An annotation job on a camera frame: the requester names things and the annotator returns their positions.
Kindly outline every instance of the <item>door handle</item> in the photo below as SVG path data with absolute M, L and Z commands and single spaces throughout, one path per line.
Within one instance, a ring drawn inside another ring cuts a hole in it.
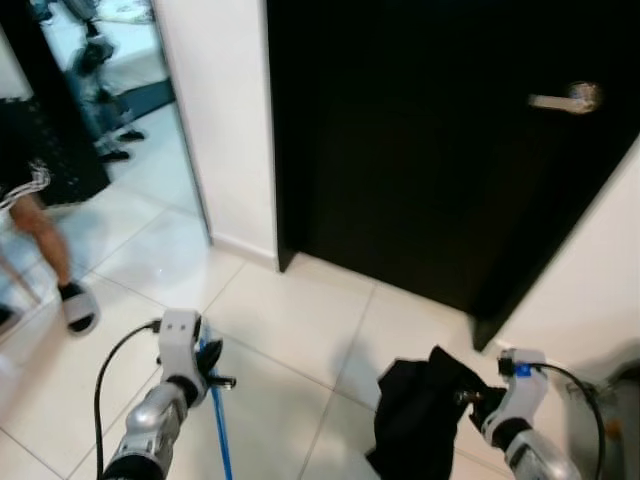
M 532 107 L 564 110 L 574 115 L 591 113 L 600 106 L 600 103 L 600 88 L 590 82 L 572 83 L 569 85 L 569 96 L 567 97 L 529 95 L 529 105 Z

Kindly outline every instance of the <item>doorway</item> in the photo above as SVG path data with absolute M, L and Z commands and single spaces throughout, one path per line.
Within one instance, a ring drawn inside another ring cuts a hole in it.
M 281 268 L 303 251 L 453 306 L 483 348 L 640 131 L 637 5 L 267 5 Z M 594 111 L 535 105 L 576 82 Z

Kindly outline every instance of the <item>leg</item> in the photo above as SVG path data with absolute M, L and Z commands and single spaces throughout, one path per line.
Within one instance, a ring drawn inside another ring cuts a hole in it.
M 40 208 L 33 195 L 20 197 L 9 209 L 16 228 L 33 237 L 40 253 L 58 277 L 58 286 L 71 282 L 69 253 L 64 238 Z

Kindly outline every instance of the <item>person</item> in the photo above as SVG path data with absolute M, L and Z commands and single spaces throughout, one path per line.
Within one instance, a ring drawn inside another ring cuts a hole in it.
M 12 128 L 11 119 L 0 118 L 0 212 L 8 211 L 15 227 L 33 237 L 56 274 L 69 332 L 85 335 L 96 326 L 98 308 L 91 292 L 72 278 L 65 239 L 36 196 L 49 181 L 46 167 Z M 0 335 L 13 328 L 20 317 L 10 306 L 0 304 Z

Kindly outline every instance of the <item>white tile floor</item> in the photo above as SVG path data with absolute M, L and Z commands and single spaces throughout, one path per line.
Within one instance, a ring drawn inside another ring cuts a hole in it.
M 162 125 L 161 117 L 145 120 Z M 140 148 L 151 155 L 151 147 Z M 162 155 L 139 160 L 168 163 Z M 193 211 L 166 200 L 179 195 L 158 196 L 176 192 L 171 182 L 158 179 L 159 190 L 145 175 L 139 165 L 121 168 L 115 186 L 60 222 L 75 271 L 102 311 L 87 338 L 66 334 L 54 280 L 33 246 L 2 234 L 5 251 L 23 255 L 26 278 L 48 300 L 29 308 L 4 284 L 2 300 L 29 312 L 0 339 L 3 480 L 95 478 L 92 396 L 99 365 L 121 336 L 166 307 L 203 311 L 225 338 L 220 371 L 238 378 L 224 401 L 239 480 L 377 478 L 363 453 L 374 445 L 376 378 L 396 356 L 424 358 L 440 344 L 498 381 L 494 362 L 472 352 L 460 312 L 307 256 L 280 275 L 209 249 Z M 156 339 L 139 336 L 105 379 L 107 456 L 129 408 L 158 380 L 156 353 Z M 467 420 L 456 445 L 455 480 L 509 478 L 501 456 Z M 184 425 L 170 478 L 223 478 L 209 402 Z

